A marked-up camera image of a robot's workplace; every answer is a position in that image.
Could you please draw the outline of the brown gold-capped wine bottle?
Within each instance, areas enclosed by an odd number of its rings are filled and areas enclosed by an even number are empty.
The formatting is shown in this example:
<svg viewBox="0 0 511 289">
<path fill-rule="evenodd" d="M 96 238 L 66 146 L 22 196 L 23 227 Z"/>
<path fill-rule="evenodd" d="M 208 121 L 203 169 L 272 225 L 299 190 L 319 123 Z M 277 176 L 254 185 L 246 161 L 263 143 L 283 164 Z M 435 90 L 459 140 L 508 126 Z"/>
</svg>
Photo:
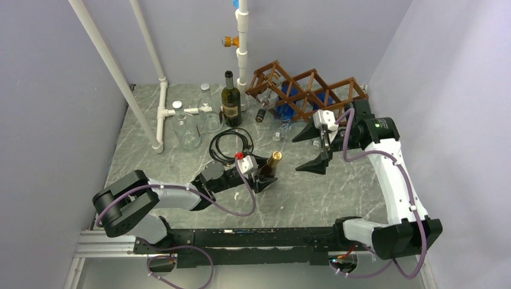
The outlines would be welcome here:
<svg viewBox="0 0 511 289">
<path fill-rule="evenodd" d="M 282 152 L 274 151 L 271 156 L 259 165 L 258 176 L 260 178 L 274 178 L 277 172 L 278 163 L 283 157 Z"/>
</svg>

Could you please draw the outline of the dark bottle black cap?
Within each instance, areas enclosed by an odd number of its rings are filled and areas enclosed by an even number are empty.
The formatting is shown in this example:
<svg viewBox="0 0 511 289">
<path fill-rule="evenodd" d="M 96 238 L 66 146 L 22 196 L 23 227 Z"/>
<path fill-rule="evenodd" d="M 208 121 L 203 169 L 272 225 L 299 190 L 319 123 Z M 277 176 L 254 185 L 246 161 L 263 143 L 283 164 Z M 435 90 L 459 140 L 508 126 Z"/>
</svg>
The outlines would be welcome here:
<svg viewBox="0 0 511 289">
<path fill-rule="evenodd" d="M 258 95 L 257 100 L 260 102 L 260 108 L 256 114 L 255 121 L 262 123 L 266 112 L 275 107 L 278 99 L 278 94 L 271 88 L 267 88 L 262 94 Z"/>
</svg>

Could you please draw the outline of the dark green wine bottle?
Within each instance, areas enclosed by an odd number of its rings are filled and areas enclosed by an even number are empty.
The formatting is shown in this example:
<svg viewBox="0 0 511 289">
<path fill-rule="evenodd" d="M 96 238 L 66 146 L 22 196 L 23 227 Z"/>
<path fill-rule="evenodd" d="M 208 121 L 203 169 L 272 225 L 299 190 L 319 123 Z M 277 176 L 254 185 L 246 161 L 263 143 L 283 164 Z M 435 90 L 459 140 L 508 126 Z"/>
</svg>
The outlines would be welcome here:
<svg viewBox="0 0 511 289">
<path fill-rule="evenodd" d="M 241 125 L 241 94 L 234 86 L 233 73 L 227 70 L 224 73 L 225 87 L 221 92 L 222 112 L 227 126 L 235 128 Z"/>
</svg>

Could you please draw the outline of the clear glass bottle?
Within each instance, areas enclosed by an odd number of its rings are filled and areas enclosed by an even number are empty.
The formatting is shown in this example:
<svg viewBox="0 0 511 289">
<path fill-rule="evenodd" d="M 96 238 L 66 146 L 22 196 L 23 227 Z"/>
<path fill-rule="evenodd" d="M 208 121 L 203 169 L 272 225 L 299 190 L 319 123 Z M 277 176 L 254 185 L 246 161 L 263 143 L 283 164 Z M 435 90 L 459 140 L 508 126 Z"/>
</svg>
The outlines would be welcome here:
<svg viewBox="0 0 511 289">
<path fill-rule="evenodd" d="M 219 104 L 212 98 L 209 84 L 201 84 L 200 89 L 201 98 L 198 101 L 197 109 L 202 128 L 205 132 L 219 131 L 222 128 Z"/>
<path fill-rule="evenodd" d="M 201 135 L 198 123 L 194 115 L 187 113 L 181 101 L 173 101 L 172 108 L 175 115 L 172 116 L 172 128 L 184 149 L 193 149 L 201 143 Z"/>
</svg>

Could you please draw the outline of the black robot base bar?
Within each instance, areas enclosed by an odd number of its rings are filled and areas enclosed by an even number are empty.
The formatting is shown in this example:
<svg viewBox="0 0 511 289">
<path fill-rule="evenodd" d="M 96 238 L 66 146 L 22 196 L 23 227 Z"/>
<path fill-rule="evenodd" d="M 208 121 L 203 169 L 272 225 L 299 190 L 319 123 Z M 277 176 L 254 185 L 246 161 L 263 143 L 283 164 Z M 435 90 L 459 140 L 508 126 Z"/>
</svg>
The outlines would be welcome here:
<svg viewBox="0 0 511 289">
<path fill-rule="evenodd" d="M 342 241 L 331 226 L 291 228 L 173 229 L 149 245 L 137 237 L 136 255 L 172 255 L 179 269 L 198 266 L 292 264 L 326 266 L 338 256 L 361 251 Z"/>
</svg>

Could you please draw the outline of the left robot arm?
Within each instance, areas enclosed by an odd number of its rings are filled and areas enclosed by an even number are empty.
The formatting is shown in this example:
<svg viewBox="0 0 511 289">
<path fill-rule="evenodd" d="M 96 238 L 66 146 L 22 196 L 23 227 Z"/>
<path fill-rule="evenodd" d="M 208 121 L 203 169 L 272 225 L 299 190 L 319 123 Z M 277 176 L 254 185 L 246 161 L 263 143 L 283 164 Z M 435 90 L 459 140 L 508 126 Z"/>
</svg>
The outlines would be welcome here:
<svg viewBox="0 0 511 289">
<path fill-rule="evenodd" d="M 234 214 L 217 203 L 216 194 L 245 185 L 254 199 L 277 181 L 274 175 L 266 174 L 266 163 L 266 159 L 253 155 L 237 160 L 230 169 L 211 161 L 186 184 L 157 181 L 142 170 L 134 170 L 94 195 L 92 202 L 98 215 L 95 225 L 108 237 L 135 235 L 148 241 L 155 251 L 167 252 L 174 242 L 171 227 L 164 217 L 151 215 L 152 210 L 202 211 L 213 205 Z"/>
</svg>

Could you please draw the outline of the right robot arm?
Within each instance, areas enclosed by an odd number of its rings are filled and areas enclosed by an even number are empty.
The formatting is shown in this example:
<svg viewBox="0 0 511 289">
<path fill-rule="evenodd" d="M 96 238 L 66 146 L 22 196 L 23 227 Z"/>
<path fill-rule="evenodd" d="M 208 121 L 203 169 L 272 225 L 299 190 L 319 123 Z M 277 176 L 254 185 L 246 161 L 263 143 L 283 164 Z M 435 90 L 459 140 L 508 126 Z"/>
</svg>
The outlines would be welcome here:
<svg viewBox="0 0 511 289">
<path fill-rule="evenodd" d="M 376 117 L 366 99 L 355 100 L 344 110 L 340 118 L 332 111 L 317 110 L 293 138 L 293 142 L 320 138 L 322 149 L 314 160 L 296 170 L 324 175 L 335 152 L 342 152 L 345 161 L 368 157 L 384 197 L 387 222 L 343 217 L 334 224 L 334 246 L 346 250 L 354 243 L 364 244 L 383 260 L 425 253 L 443 226 L 429 216 L 413 188 L 395 122 L 390 117 Z"/>
</svg>

